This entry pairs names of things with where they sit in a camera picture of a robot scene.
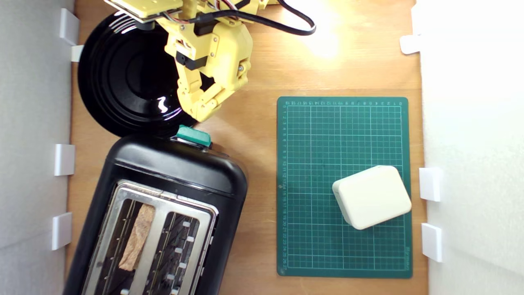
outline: toaster grill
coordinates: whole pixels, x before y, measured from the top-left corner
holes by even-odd
[[[84,295],[193,295],[218,210],[122,180],[98,237]]]

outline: wooden table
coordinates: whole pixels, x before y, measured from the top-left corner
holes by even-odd
[[[247,165],[246,199],[221,294],[427,294],[428,265],[421,251],[418,168],[423,165],[419,57],[400,52],[399,37],[411,33],[414,0],[292,1],[318,24],[310,37],[249,25],[254,39],[249,84],[214,117],[198,126],[231,156]],[[80,42],[113,9],[102,0],[77,0]],[[261,13],[305,24],[271,6]],[[104,158],[117,140],[81,102],[73,65],[72,144],[77,167],[70,178],[73,212],[70,265]],[[276,272],[276,102],[279,96],[406,96],[409,98],[413,191],[414,272],[409,280],[280,277]]]

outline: white wall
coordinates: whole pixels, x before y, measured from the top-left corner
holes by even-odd
[[[54,145],[69,143],[70,46],[60,8],[74,0],[0,2],[0,294],[57,295],[64,249],[51,220],[66,212],[67,178],[53,176]]]
[[[524,294],[524,3],[419,0],[425,165],[444,170],[430,295]]]

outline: black cable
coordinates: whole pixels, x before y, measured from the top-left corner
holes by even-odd
[[[189,21],[189,23],[207,23],[207,22],[210,22],[210,21],[212,21],[214,19],[217,19],[217,18],[220,18],[220,17],[233,17],[233,16],[236,16],[238,18],[251,20],[253,22],[256,22],[256,23],[259,23],[259,24],[262,24],[262,25],[265,25],[265,26],[268,26],[268,27],[272,27],[272,28],[275,28],[275,29],[278,29],[280,31],[284,31],[284,32],[287,32],[287,33],[290,33],[290,34],[293,34],[293,35],[309,36],[309,35],[312,35],[313,33],[315,33],[315,31],[316,31],[316,24],[309,16],[307,16],[304,13],[302,13],[302,12],[294,9],[293,7],[289,6],[289,4],[287,4],[285,0],[277,0],[277,1],[278,1],[278,3],[280,3],[280,5],[282,5],[282,7],[287,9],[289,12],[293,13],[294,15],[296,15],[296,16],[300,17],[301,19],[303,19],[304,21],[306,21],[311,26],[311,29],[309,29],[309,30],[301,30],[301,29],[289,27],[289,26],[286,26],[284,24],[278,23],[278,22],[276,22],[274,20],[271,20],[271,19],[268,19],[268,18],[265,18],[265,17],[261,17],[261,16],[258,16],[258,15],[255,15],[255,14],[251,14],[251,13],[241,12],[241,11],[238,11],[238,10],[220,10],[220,11],[217,11],[217,12],[204,13],[204,14],[201,14],[201,15],[195,17],[195,18],[188,19],[187,21]]]

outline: green cutting mat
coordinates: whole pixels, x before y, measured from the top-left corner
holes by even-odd
[[[395,166],[411,196],[406,98],[278,100],[280,275],[412,276],[411,213],[356,230],[331,190],[334,181],[376,165]]]

